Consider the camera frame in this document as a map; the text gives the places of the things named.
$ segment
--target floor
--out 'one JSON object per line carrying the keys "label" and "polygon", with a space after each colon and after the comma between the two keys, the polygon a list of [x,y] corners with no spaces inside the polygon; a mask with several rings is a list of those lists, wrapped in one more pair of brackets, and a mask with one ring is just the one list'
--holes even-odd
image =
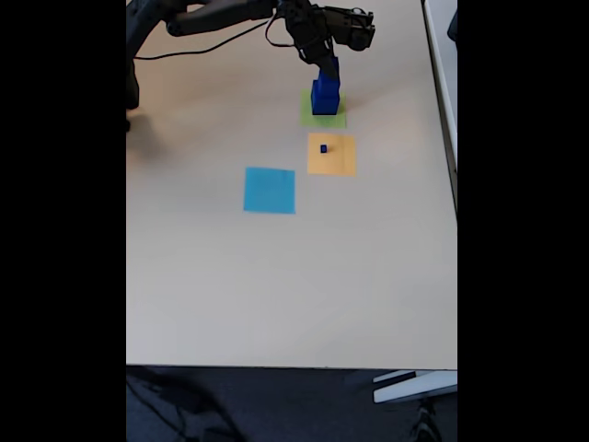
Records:
{"label": "floor", "polygon": [[[265,368],[157,368],[208,389],[248,442],[413,442],[419,403],[378,404],[372,386],[351,370]],[[170,422],[175,407],[129,379]],[[457,441],[457,394],[433,398],[433,420],[442,441]],[[187,435],[223,428],[216,415],[186,415]],[[174,442],[178,436],[127,389],[127,440]]]}

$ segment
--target colored paper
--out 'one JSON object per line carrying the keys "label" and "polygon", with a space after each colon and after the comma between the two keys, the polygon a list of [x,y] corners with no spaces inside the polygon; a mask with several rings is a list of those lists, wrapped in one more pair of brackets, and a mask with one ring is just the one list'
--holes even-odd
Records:
{"label": "colored paper", "polygon": [[301,125],[313,127],[346,127],[346,94],[340,93],[340,106],[336,115],[313,115],[311,89],[301,91]]}
{"label": "colored paper", "polygon": [[[321,153],[321,145],[328,152]],[[307,169],[310,174],[356,176],[356,142],[351,135],[309,134]]]}
{"label": "colored paper", "polygon": [[267,214],[295,212],[295,172],[293,170],[246,168],[243,209]]}

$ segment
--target table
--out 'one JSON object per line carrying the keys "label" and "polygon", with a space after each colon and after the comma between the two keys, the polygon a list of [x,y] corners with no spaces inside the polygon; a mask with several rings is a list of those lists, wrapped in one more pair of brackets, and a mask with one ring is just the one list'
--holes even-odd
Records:
{"label": "table", "polygon": [[[418,0],[336,47],[356,177],[306,174],[299,94],[317,77],[263,29],[136,62],[128,114],[127,364],[456,369],[456,213]],[[141,55],[204,49],[254,22]],[[283,23],[274,41],[288,41]],[[296,215],[243,211],[246,167],[296,172]]]}

